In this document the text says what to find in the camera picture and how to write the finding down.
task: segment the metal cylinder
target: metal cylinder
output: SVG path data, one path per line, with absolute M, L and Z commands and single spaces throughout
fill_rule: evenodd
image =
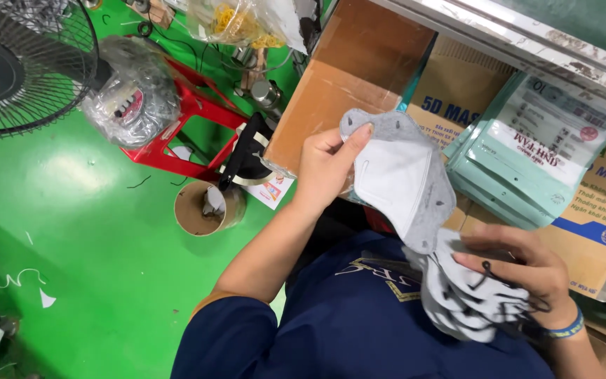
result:
M 280 121 L 288 101 L 274 82 L 265 79 L 257 80 L 252 86 L 251 95 L 268 117 Z

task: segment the person's left hand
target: person's left hand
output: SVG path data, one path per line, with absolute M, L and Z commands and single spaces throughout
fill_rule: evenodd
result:
M 319 216 L 343 189 L 348 171 L 373 134 L 373 124 L 359 127 L 343 143 L 339 128 L 311 135 L 303 142 L 298 187 L 291 200 Z

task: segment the clear plastic bag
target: clear plastic bag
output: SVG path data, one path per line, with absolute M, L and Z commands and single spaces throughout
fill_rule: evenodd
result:
M 99 92 L 80 105 L 83 114 L 112 144 L 140 148 L 176 121 L 179 96 L 164 57 L 139 37 L 108 36 L 100 57 L 113 75 Z
M 188 0 L 186 20 L 191 36 L 207 43 L 306 52 L 292 0 Z

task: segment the wristband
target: wristband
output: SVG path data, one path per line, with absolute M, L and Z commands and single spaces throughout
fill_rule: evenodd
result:
M 554 339 L 564 339 L 575 335 L 584 329 L 584 315 L 577 306 L 577 319 L 564 329 L 549 329 L 549 335 Z

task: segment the electric fan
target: electric fan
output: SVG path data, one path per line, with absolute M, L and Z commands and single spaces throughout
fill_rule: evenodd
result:
M 56 121 L 110 76 L 80 0 L 0 0 L 0 138 Z

